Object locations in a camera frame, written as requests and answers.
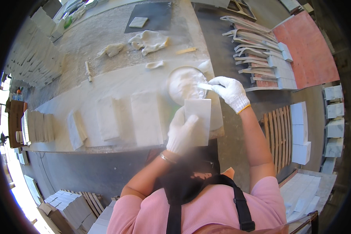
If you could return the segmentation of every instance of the wooden pallet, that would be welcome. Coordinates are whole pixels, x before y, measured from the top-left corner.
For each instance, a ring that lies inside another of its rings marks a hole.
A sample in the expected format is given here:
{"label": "wooden pallet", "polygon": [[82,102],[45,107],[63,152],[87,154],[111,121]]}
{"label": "wooden pallet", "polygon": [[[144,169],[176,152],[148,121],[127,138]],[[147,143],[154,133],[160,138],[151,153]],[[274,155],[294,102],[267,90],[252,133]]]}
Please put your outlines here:
{"label": "wooden pallet", "polygon": [[272,153],[276,174],[289,165],[292,155],[290,106],[263,114],[264,132]]}
{"label": "wooden pallet", "polygon": [[104,207],[101,205],[100,200],[102,199],[101,194],[95,194],[91,192],[74,192],[70,190],[62,190],[70,193],[80,194],[84,197],[87,204],[89,205],[91,212],[96,216],[96,218],[101,215],[104,211]]}

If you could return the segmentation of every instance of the gloved hand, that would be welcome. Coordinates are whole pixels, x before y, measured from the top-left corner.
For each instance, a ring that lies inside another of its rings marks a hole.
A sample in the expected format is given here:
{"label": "gloved hand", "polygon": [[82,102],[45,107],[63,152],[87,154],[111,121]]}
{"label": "gloved hand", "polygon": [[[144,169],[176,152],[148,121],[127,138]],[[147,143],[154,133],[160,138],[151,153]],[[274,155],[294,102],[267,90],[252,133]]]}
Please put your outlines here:
{"label": "gloved hand", "polygon": [[211,79],[209,84],[212,85],[212,90],[222,97],[237,114],[251,105],[239,81],[224,76],[218,76]]}
{"label": "gloved hand", "polygon": [[182,156],[191,146],[191,133],[198,120],[199,117],[191,115],[185,123],[184,106],[177,110],[169,126],[167,150]]}

